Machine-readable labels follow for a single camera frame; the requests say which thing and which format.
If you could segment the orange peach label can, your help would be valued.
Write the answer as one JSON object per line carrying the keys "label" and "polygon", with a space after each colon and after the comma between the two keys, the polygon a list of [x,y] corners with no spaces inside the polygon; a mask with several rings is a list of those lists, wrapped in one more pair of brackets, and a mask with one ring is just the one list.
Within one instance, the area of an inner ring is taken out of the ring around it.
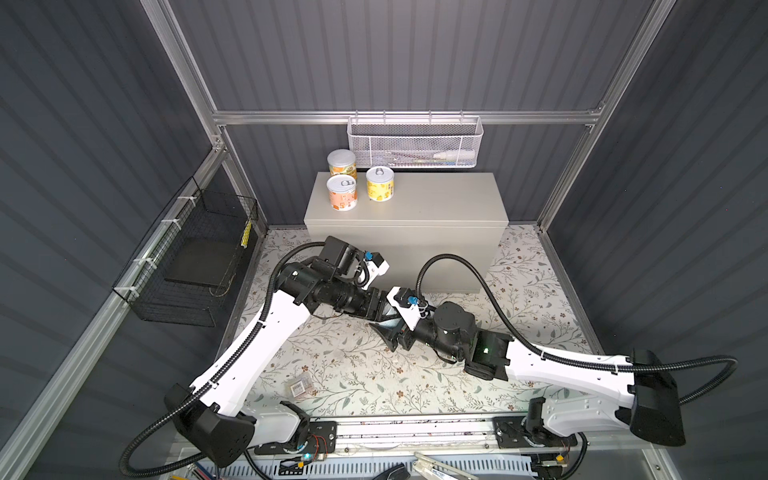
{"label": "orange peach label can", "polygon": [[333,175],[326,182],[331,207],[336,211],[349,211],[356,207],[357,181],[350,175]]}

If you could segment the yellow label can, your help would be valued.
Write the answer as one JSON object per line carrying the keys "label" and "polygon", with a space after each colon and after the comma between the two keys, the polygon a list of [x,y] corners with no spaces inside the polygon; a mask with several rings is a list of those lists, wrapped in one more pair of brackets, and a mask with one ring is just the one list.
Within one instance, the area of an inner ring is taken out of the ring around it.
{"label": "yellow label can", "polygon": [[386,202],[394,196],[394,171],[386,166],[376,166],[366,171],[367,194],[371,201]]}

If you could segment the green orange label can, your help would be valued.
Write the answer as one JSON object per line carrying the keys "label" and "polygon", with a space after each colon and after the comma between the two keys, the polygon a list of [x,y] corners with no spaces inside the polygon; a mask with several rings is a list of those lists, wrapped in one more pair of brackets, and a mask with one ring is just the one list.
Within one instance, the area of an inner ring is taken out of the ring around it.
{"label": "green orange label can", "polygon": [[330,175],[347,175],[357,178],[356,156],[348,149],[336,149],[327,155]]}

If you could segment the blue grey label can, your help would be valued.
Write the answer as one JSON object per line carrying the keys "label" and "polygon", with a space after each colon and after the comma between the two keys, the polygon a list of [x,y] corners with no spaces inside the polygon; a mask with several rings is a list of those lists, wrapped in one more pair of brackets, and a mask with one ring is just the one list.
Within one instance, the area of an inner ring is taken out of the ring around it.
{"label": "blue grey label can", "polygon": [[399,321],[402,320],[402,317],[399,313],[394,312],[391,314],[388,314],[386,316],[383,316],[381,318],[381,325],[396,325]]}

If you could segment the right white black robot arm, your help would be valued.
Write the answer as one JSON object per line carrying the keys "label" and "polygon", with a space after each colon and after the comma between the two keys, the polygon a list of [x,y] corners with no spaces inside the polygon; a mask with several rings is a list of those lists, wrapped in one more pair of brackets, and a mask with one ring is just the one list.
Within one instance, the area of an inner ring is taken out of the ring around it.
{"label": "right white black robot arm", "polygon": [[686,442],[677,384],[657,371],[649,351],[621,356],[560,353],[526,348],[508,334],[479,327],[475,317],[453,302],[419,313],[385,309],[371,325],[391,351],[421,342],[465,373],[481,380],[545,383],[580,392],[573,399],[530,400],[524,431],[542,443],[576,433],[628,430],[647,442],[682,446]]}

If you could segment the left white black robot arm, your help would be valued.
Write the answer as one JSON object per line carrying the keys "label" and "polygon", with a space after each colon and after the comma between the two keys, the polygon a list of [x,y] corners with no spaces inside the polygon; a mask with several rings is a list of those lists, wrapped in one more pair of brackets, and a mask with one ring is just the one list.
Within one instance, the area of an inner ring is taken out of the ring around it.
{"label": "left white black robot arm", "polygon": [[313,246],[301,245],[278,262],[254,319],[190,386],[176,386],[166,396],[168,408],[180,411],[173,419],[177,431],[220,468],[257,446],[305,445],[310,417],[299,407],[283,401],[253,410],[245,401],[274,355],[319,306],[367,321],[381,316],[382,294],[372,283],[389,268],[384,257],[330,236],[317,243],[319,254],[296,260]]}

